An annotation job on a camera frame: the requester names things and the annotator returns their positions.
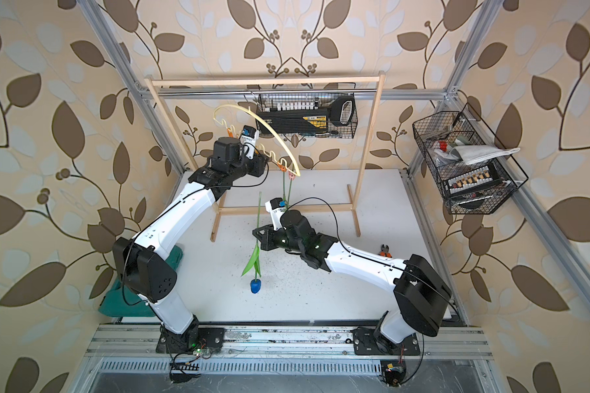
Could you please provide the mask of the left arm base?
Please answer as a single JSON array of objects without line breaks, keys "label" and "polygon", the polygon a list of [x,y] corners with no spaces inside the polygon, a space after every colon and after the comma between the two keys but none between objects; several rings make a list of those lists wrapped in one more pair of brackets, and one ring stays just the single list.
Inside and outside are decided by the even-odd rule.
[{"label": "left arm base", "polygon": [[209,355],[220,353],[225,333],[226,330],[221,327],[190,326],[184,333],[177,334],[162,325],[156,352],[166,355],[193,354],[198,350],[206,350]]}]

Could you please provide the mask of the blue tulip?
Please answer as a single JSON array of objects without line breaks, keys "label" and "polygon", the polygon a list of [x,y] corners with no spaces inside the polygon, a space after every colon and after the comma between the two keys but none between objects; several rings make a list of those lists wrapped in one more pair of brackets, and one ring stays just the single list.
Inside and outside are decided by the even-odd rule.
[{"label": "blue tulip", "polygon": [[[257,223],[256,229],[260,228],[260,216],[262,212],[262,193],[258,193],[258,204],[257,204]],[[253,278],[250,281],[250,291],[252,294],[259,293],[260,289],[262,288],[262,272],[260,267],[260,243],[256,240],[255,247],[252,251],[252,254],[245,265],[244,270],[242,271],[241,276],[245,276],[246,274],[253,272]]]}]

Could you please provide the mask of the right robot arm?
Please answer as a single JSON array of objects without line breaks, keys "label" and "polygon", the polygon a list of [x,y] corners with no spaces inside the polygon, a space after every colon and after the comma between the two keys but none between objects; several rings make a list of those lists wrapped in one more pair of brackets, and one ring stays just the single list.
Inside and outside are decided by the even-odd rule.
[{"label": "right robot arm", "polygon": [[439,334],[452,291],[424,257],[393,259],[349,247],[338,237],[316,232],[295,209],[274,210],[271,219],[252,231],[261,250],[283,249],[314,270],[358,278],[393,295],[398,309],[380,322],[380,335],[388,342],[398,344],[416,332]]}]

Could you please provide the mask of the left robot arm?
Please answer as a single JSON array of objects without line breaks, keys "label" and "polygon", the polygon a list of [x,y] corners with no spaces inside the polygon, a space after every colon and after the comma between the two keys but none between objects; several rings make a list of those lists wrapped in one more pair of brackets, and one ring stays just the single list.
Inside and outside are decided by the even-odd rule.
[{"label": "left robot arm", "polygon": [[191,173],[170,206],[134,237],[119,237],[112,246],[121,283],[159,318],[165,343],[177,353],[197,345],[198,319],[182,300],[177,273],[166,259],[195,219],[236,180],[247,175],[259,178],[267,167],[268,158],[257,150],[256,138],[219,138],[206,165]]}]

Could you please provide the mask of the yellow clip hanger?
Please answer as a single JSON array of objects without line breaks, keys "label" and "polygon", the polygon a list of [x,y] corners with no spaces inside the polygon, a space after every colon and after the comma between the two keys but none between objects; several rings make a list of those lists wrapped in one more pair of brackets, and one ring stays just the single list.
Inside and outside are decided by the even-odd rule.
[{"label": "yellow clip hanger", "polygon": [[[295,175],[297,175],[297,177],[300,177],[302,175],[302,170],[297,162],[297,159],[293,155],[293,152],[287,146],[286,142],[282,139],[282,137],[280,137],[278,135],[276,130],[267,121],[262,119],[257,113],[255,113],[254,111],[250,110],[247,107],[234,105],[234,104],[222,104],[222,105],[217,106],[214,109],[214,111],[212,113],[212,119],[216,122],[216,124],[219,124],[219,125],[225,127],[226,129],[229,126],[231,126],[227,122],[227,120],[217,118],[217,113],[220,110],[224,110],[224,109],[232,109],[232,110],[240,111],[240,112],[246,114],[247,116],[251,117],[252,119],[254,119],[256,121],[257,125],[260,126],[260,128],[258,129],[259,134],[262,134],[263,131],[266,131],[268,134],[270,134],[276,140],[276,142],[278,142],[279,146],[282,148],[282,150],[284,151],[284,153],[285,153],[286,157],[288,157],[288,159],[282,158],[273,150],[267,150],[266,147],[261,142],[258,142],[257,146],[259,147],[260,152],[262,154],[264,154],[265,156],[267,156],[270,159],[270,161],[274,162],[277,166],[278,166],[278,164],[286,166],[287,167],[286,173],[288,171],[291,171],[291,172],[295,173]],[[240,136],[241,132],[237,132],[236,128],[235,128],[235,132],[236,132],[237,136]]]}]

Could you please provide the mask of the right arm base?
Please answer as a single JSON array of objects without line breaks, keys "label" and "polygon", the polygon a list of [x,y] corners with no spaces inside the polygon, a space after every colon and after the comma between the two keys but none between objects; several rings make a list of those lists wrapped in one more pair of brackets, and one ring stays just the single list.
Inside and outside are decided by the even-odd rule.
[{"label": "right arm base", "polygon": [[416,335],[393,344],[373,328],[358,327],[352,330],[352,344],[356,355],[368,356],[419,356],[421,349]]}]

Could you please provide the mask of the white tulip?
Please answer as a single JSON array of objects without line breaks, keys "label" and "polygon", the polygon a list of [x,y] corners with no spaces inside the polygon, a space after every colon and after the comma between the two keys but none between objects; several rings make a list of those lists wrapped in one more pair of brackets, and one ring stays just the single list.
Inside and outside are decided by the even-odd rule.
[{"label": "white tulip", "polygon": [[288,199],[287,195],[286,195],[286,183],[287,183],[286,180],[287,180],[286,172],[282,172],[282,198],[285,202]]},{"label": "white tulip", "polygon": [[292,189],[293,189],[293,179],[289,180],[288,194],[287,194],[287,206],[291,205],[290,200],[291,200]]}]

